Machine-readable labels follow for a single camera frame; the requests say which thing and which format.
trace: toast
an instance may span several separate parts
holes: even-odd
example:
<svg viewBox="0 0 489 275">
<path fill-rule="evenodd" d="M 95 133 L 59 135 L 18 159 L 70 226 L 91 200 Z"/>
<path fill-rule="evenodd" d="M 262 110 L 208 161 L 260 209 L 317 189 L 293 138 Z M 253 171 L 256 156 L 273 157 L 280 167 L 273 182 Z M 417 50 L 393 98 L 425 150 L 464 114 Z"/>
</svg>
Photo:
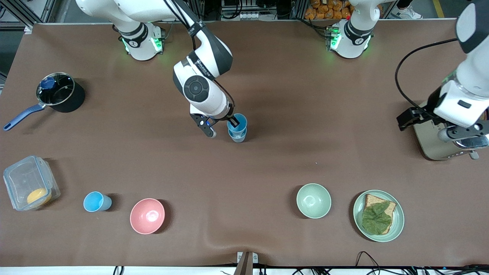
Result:
<svg viewBox="0 0 489 275">
<path fill-rule="evenodd" d="M 365 197 L 365 206 L 363 209 L 371 206 L 372 204 L 383 203 L 386 201 L 387 200 L 381 199 L 381 198 L 376 197 L 374 195 L 367 194 L 367 196 Z M 387 207 L 387 209 L 384 211 L 384 213 L 386 213 L 392 219 L 395 208 L 396 208 L 396 203 L 390 202 L 389 207 Z M 382 232 L 381 235 L 387 234 L 389 232 L 389 230 L 391 229 L 391 225 L 392 225 L 392 221 L 391 221 L 391 224 L 389 224 L 387 229 L 384 232 Z"/>
</svg>

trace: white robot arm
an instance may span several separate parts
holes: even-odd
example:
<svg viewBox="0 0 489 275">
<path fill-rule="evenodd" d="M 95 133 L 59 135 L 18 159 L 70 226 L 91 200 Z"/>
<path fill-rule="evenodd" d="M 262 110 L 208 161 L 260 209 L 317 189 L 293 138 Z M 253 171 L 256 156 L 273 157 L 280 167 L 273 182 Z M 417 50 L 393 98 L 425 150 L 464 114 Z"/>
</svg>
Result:
<svg viewBox="0 0 489 275">
<path fill-rule="evenodd" d="M 380 18 L 377 5 L 392 0 L 350 0 L 355 11 L 349 20 L 342 19 L 333 27 L 338 28 L 328 46 L 344 58 L 356 58 L 367 48 L 371 33 Z"/>
<path fill-rule="evenodd" d="M 210 138 L 216 136 L 212 126 L 219 120 L 228 120 L 233 126 L 239 124 L 233 115 L 234 103 L 229 102 L 226 95 L 214 82 L 218 76 L 231 69 L 233 62 L 231 51 L 210 32 L 183 0 L 76 1 L 85 13 L 106 18 L 114 23 L 126 47 L 129 45 L 131 55 L 136 59 L 138 58 L 133 54 L 136 51 L 138 54 L 139 51 L 145 51 L 145 57 L 153 57 L 156 54 L 154 47 L 149 47 L 153 44 L 152 39 L 154 38 L 151 38 L 148 33 L 151 30 L 159 29 L 152 23 L 140 22 L 180 20 L 192 39 L 197 37 L 201 42 L 199 48 L 190 52 L 173 68 L 173 82 L 178 91 L 189 101 L 190 116 Z"/>
<path fill-rule="evenodd" d="M 461 13 L 456 23 L 457 40 L 467 57 L 445 78 L 423 104 L 422 110 L 412 107 L 398 116 L 399 129 L 415 126 L 425 153 L 437 141 L 428 131 L 437 129 L 437 139 L 445 143 L 475 144 L 474 138 L 489 142 L 489 120 L 480 119 L 489 108 L 489 2 L 476 0 Z"/>
</svg>

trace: blue lid knob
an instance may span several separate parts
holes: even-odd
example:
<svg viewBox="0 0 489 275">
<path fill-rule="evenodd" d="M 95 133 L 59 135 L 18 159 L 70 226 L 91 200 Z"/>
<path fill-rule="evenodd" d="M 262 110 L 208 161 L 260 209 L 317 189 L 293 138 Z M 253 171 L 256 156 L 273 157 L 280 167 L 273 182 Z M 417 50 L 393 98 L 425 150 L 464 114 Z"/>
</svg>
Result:
<svg viewBox="0 0 489 275">
<path fill-rule="evenodd" d="M 42 89 L 52 89 L 55 84 L 56 81 L 54 81 L 54 78 L 52 77 L 46 77 L 45 79 L 41 80 Z"/>
</svg>

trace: green bowl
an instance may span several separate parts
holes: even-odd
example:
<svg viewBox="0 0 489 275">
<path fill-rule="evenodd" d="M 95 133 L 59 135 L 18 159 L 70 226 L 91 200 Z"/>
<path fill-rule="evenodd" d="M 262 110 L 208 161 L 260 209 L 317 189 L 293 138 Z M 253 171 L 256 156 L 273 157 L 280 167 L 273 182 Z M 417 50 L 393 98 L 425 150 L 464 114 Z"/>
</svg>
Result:
<svg viewBox="0 0 489 275">
<path fill-rule="evenodd" d="M 297 192 L 297 207 L 308 218 L 322 218 L 331 209 L 331 195 L 322 185 L 306 184 Z"/>
<path fill-rule="evenodd" d="M 389 230 L 389 232 L 385 235 L 373 235 L 370 234 L 369 232 L 365 231 L 365 229 L 362 226 L 362 214 L 363 214 L 363 208 L 365 207 L 365 197 L 367 194 L 374 195 L 376 197 L 379 197 L 381 199 L 385 199 L 391 202 L 395 202 L 396 208 L 394 209 L 394 213 L 392 215 L 392 225 Z M 369 190 L 363 192 L 360 196 L 355 201 L 355 204 L 353 205 L 353 219 L 355 220 L 356 226 L 364 234 L 367 238 L 376 241 L 376 242 L 390 242 L 397 238 L 400 233 L 402 232 L 402 229 L 404 228 L 404 212 L 402 211 L 402 207 L 400 207 L 399 202 L 394 198 L 391 194 L 381 191 L 381 190 Z"/>
</svg>

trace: transparent container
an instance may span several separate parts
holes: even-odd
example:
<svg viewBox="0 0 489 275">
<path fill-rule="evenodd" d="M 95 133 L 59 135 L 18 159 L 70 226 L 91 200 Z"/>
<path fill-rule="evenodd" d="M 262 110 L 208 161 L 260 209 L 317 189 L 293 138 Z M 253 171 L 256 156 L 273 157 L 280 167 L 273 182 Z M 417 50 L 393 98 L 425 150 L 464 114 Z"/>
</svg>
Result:
<svg viewBox="0 0 489 275">
<path fill-rule="evenodd" d="M 37 209 L 60 196 L 49 164 L 29 156 L 3 172 L 12 207 L 17 211 Z"/>
</svg>

